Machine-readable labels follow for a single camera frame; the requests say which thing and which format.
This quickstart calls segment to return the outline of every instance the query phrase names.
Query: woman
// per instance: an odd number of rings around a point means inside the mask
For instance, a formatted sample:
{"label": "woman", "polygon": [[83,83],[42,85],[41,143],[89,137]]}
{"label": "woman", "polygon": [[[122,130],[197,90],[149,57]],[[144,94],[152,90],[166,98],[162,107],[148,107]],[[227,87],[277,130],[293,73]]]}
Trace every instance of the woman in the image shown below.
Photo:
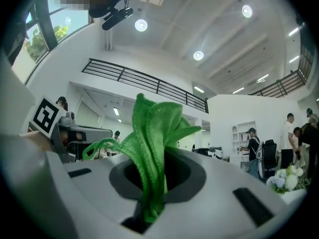
{"label": "woman", "polygon": [[55,102],[57,105],[68,111],[68,103],[65,97],[59,97],[58,101]]}

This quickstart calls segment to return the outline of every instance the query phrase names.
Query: black pants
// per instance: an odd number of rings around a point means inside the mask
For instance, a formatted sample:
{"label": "black pants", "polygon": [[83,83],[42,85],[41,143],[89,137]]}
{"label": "black pants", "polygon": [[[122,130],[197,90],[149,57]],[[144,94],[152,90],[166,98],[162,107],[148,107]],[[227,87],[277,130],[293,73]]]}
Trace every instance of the black pants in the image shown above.
{"label": "black pants", "polygon": [[317,159],[319,160],[318,144],[312,144],[309,147],[309,168],[308,168],[308,175],[307,175],[308,179],[311,179],[314,174],[316,155],[317,155]]}
{"label": "black pants", "polygon": [[294,151],[292,149],[281,150],[281,169],[286,169],[293,163]]}

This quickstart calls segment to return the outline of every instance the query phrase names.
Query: flower bouquet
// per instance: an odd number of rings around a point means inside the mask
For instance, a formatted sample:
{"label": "flower bouquet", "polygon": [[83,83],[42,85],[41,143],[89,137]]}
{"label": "flower bouquet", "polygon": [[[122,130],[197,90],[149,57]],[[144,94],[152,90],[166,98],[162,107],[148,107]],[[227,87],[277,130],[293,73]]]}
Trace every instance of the flower bouquet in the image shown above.
{"label": "flower bouquet", "polygon": [[303,169],[291,165],[286,169],[278,170],[275,176],[267,180],[266,185],[279,194],[292,190],[307,189],[310,179],[303,178],[303,174]]}

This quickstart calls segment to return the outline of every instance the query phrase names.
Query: tree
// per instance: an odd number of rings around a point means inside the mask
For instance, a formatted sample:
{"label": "tree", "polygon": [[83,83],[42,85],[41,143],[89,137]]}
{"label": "tree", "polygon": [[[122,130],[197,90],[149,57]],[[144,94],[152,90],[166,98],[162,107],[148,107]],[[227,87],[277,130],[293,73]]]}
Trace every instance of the tree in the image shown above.
{"label": "tree", "polygon": [[[61,25],[55,26],[53,28],[54,35],[56,37],[56,40],[59,41],[62,39],[64,36],[66,36],[66,31],[68,30],[68,26],[62,27]],[[41,52],[45,49],[45,43],[42,38],[42,35],[39,31],[39,28],[36,28],[32,32],[32,39],[28,40],[24,43],[24,46],[29,53],[30,57],[34,60],[37,61],[39,58]]]}

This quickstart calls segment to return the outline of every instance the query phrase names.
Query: ceiling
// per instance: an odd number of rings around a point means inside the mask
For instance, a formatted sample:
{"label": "ceiling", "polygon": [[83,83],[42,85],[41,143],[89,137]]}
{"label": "ceiling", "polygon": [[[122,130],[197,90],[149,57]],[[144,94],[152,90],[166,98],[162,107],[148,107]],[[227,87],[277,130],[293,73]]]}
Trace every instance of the ceiling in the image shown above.
{"label": "ceiling", "polygon": [[[251,18],[242,14],[245,4],[253,10]],[[282,24],[278,0],[164,0],[161,6],[130,0],[130,6],[134,14],[112,28],[113,47],[167,52],[218,86],[219,94],[242,87],[241,94],[250,94],[266,87],[283,77],[286,61],[294,56],[286,50],[285,33],[296,23]],[[134,28],[140,18],[148,23],[145,32]],[[193,59],[198,50],[204,53],[201,61]],[[266,74],[265,82],[256,83]],[[194,78],[193,85],[214,95],[199,79]]]}
{"label": "ceiling", "polygon": [[[102,110],[105,114],[105,118],[109,120],[118,121],[120,119],[122,123],[132,124],[132,114],[135,105],[135,100],[123,97],[110,92],[99,92],[87,88],[77,87],[79,92],[85,92],[89,98]],[[119,116],[117,116],[113,110],[117,108]],[[189,124],[195,125],[195,119],[191,116],[183,115]],[[202,121],[202,128],[206,131],[210,131],[210,124],[207,121]]]}

